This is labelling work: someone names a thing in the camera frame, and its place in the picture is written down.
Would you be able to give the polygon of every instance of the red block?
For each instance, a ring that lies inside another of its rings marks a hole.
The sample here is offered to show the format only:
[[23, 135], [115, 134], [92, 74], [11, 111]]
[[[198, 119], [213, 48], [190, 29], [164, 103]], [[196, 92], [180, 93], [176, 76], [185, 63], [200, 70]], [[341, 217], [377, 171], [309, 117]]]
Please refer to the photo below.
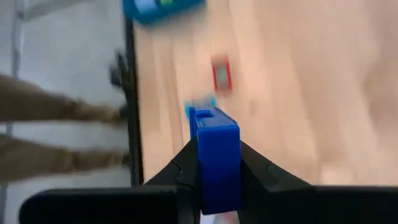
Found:
[[228, 57], [214, 58], [211, 64], [213, 66], [215, 90], [231, 90], [231, 69], [229, 67]]

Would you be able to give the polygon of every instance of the wooden table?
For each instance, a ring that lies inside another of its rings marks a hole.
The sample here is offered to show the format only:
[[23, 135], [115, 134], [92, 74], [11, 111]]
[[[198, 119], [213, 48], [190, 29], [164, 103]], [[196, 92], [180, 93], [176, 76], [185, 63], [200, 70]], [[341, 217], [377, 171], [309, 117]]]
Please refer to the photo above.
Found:
[[144, 176], [189, 140], [183, 102], [213, 93], [241, 139], [313, 184], [398, 184], [398, 2], [209, 0], [134, 28]]

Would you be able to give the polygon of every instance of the khaki pants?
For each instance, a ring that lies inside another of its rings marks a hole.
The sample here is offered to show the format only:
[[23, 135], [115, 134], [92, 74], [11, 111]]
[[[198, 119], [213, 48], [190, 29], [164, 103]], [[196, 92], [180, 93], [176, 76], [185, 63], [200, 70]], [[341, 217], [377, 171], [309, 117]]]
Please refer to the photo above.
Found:
[[[120, 115], [116, 109], [51, 94], [33, 84], [0, 75], [0, 122], [45, 120], [112, 123], [120, 120]], [[0, 135], [0, 184], [40, 175], [121, 166], [122, 160], [120, 151], [79, 151]]]

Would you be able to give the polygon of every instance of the blue container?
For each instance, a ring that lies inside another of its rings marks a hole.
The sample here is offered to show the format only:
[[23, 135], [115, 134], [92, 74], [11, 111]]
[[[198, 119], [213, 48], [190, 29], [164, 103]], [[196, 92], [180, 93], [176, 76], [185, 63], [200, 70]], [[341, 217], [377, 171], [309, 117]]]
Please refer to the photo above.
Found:
[[129, 20], [149, 25], [165, 17], [205, 3], [205, 0], [123, 0], [124, 14]]
[[216, 107], [190, 107], [191, 138], [198, 139], [201, 211], [230, 212], [241, 203], [241, 140], [238, 124]]

